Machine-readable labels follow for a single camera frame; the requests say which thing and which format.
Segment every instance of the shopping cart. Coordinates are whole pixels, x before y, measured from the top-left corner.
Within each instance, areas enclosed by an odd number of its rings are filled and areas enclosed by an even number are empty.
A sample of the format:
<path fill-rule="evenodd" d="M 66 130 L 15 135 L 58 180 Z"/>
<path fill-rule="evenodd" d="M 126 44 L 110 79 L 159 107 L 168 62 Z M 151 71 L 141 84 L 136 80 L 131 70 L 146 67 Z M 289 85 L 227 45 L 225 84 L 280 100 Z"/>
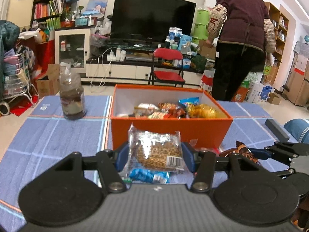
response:
<path fill-rule="evenodd" d="M 9 115 L 9 104 L 19 96 L 25 96 L 30 103 L 34 106 L 32 96 L 30 93 L 33 87 L 36 94 L 36 88 L 31 83 L 28 62 L 25 53 L 20 53 L 12 56 L 7 56 L 8 61 L 4 67 L 4 90 L 3 97 L 0 101 L 0 114 Z"/>

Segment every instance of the woman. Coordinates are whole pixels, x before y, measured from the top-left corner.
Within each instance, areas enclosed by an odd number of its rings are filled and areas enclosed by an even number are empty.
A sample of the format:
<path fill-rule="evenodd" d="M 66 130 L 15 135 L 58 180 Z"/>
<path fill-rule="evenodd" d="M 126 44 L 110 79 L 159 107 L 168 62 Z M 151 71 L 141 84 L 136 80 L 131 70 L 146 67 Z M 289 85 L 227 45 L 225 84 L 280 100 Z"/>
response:
<path fill-rule="evenodd" d="M 231 101 L 249 71 L 263 71 L 265 52 L 275 50 L 275 33 L 263 0 L 217 0 L 208 24 L 208 47 L 222 24 L 212 96 Z"/>

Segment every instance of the orange box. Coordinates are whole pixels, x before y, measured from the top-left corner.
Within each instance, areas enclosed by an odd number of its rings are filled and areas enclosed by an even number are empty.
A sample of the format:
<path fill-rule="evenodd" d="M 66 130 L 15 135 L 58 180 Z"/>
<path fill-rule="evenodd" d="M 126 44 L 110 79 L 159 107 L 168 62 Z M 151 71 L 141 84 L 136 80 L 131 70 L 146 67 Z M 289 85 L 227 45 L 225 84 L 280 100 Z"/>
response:
<path fill-rule="evenodd" d="M 119 114 L 132 114 L 140 103 L 178 103 L 180 99 L 199 97 L 202 104 L 223 112 L 226 118 L 205 119 L 147 119 L 122 118 Z M 181 141 L 197 139 L 195 147 L 218 148 L 222 143 L 233 118 L 207 92 L 179 87 L 119 85 L 115 86 L 111 107 L 113 149 L 128 140 L 128 130 L 133 123 L 137 129 L 171 133 L 180 131 Z"/>
<path fill-rule="evenodd" d="M 238 91 L 236 92 L 235 96 L 232 98 L 232 102 L 239 102 L 242 103 L 248 93 L 249 89 L 244 87 L 239 87 Z"/>

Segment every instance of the glass cabinet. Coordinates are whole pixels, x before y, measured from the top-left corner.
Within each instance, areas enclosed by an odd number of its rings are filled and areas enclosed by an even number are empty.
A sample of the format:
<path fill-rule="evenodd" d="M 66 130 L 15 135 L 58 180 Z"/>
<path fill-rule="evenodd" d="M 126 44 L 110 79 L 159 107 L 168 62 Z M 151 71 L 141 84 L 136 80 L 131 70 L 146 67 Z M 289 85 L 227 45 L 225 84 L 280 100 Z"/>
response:
<path fill-rule="evenodd" d="M 91 28 L 58 29 L 55 31 L 55 61 L 71 64 L 76 72 L 86 73 Z"/>

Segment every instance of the red folding chair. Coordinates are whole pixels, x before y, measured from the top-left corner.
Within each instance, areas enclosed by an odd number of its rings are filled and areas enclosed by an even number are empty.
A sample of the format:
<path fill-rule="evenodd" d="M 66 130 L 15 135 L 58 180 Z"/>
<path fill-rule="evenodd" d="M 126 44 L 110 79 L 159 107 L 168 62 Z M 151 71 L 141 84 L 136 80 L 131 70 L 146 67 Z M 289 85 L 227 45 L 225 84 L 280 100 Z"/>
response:
<path fill-rule="evenodd" d="M 155 71 L 155 57 L 165 60 L 181 60 L 181 70 L 178 74 L 172 71 Z M 159 82 L 165 84 L 175 84 L 175 86 L 180 84 L 181 87 L 183 87 L 186 81 L 183 79 L 183 56 L 180 51 L 166 48 L 158 48 L 154 51 L 152 55 L 152 67 L 148 84 L 150 84 L 151 81 L 152 85 L 154 85 L 155 82 Z"/>

